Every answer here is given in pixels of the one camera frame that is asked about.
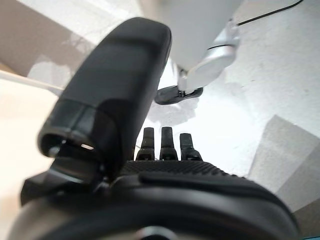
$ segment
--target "black plastic casing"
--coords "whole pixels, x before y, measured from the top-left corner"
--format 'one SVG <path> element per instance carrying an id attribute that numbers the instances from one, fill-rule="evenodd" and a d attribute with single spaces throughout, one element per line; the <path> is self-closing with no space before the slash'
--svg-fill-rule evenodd
<path id="1" fill-rule="evenodd" d="M 111 178 L 132 147 L 156 95 L 171 47 L 170 29 L 136 17 L 114 29 L 84 61 L 38 135 L 55 157 L 64 140 L 94 148 Z"/>
<path id="2" fill-rule="evenodd" d="M 301 239 L 288 209 L 246 179 L 143 172 L 118 178 L 101 194 L 29 202 L 8 240 L 113 239 L 147 226 L 213 240 Z"/>

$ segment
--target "robotic arm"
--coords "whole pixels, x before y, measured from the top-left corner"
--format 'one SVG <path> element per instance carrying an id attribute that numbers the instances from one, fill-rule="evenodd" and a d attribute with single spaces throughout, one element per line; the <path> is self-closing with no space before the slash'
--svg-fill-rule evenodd
<path id="1" fill-rule="evenodd" d="M 170 27 L 176 86 L 158 90 L 155 101 L 175 104 L 199 97 L 203 87 L 233 63 L 240 43 L 232 16 L 243 0 L 139 0 L 147 18 Z"/>

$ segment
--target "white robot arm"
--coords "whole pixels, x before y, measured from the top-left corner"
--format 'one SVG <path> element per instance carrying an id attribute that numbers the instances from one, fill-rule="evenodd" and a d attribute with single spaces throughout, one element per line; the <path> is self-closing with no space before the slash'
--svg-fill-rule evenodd
<path id="1" fill-rule="evenodd" d="M 172 32 L 170 57 L 179 73 L 176 86 L 158 90 L 161 105 L 199 97 L 236 58 L 240 43 L 232 16 L 243 0 L 139 0 L 145 17 Z"/>

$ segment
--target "gray panel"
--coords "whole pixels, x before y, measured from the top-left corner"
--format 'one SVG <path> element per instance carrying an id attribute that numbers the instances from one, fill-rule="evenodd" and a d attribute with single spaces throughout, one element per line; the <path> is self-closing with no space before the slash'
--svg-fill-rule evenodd
<path id="1" fill-rule="evenodd" d="M 316 136 L 274 116 L 265 127 L 248 178 L 276 192 L 319 143 Z"/>

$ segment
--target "black plastic housing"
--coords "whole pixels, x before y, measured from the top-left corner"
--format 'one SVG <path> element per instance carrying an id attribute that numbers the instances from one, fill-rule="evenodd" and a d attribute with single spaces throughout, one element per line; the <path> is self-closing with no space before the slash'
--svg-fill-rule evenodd
<path id="1" fill-rule="evenodd" d="M 87 145 L 112 179 L 132 146 L 156 95 L 171 47 L 170 29 L 136 17 L 114 29 L 84 61 L 38 135 L 42 154 L 62 143 Z"/>
<path id="2" fill-rule="evenodd" d="M 216 240 L 301 239 L 289 210 L 263 187 L 220 173 L 193 174 L 195 167 L 210 165 L 202 161 L 154 164 L 157 172 L 145 168 L 119 177 L 101 194 L 56 194 L 29 202 L 8 240 L 103 239 L 146 226 Z M 170 167 L 192 171 L 164 172 Z"/>

